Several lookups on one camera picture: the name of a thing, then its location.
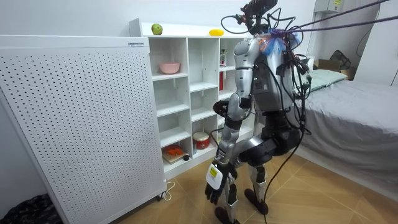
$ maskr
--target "red container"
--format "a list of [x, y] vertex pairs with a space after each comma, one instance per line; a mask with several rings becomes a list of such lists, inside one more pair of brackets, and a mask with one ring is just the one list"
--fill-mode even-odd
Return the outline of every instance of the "red container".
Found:
[[197, 132], [192, 136], [197, 149], [206, 149], [210, 145], [209, 135], [204, 132]]
[[220, 72], [220, 91], [224, 90], [223, 72]]

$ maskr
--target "green apple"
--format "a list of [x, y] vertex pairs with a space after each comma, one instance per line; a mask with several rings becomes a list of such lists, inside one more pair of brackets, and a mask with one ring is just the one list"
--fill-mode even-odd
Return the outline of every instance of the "green apple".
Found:
[[163, 32], [163, 27], [160, 24], [152, 25], [152, 33], [154, 33], [154, 35], [161, 35], [162, 32]]

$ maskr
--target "perforated white panel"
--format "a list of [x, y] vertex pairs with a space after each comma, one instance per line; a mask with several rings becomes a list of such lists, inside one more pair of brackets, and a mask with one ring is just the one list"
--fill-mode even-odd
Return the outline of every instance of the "perforated white panel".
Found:
[[0, 51], [2, 92], [70, 223], [100, 223], [164, 187], [148, 53]]

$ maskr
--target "black cloth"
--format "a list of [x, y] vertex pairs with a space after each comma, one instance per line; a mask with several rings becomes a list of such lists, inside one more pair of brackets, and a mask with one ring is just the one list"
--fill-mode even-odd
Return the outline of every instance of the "black cloth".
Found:
[[0, 224], [62, 224], [48, 194], [38, 195], [10, 209]]

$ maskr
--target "gray bedsheet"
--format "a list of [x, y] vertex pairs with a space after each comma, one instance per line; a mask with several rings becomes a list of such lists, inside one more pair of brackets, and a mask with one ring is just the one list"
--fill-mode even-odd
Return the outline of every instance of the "gray bedsheet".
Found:
[[398, 184], [398, 88], [342, 81], [311, 93], [303, 145]]

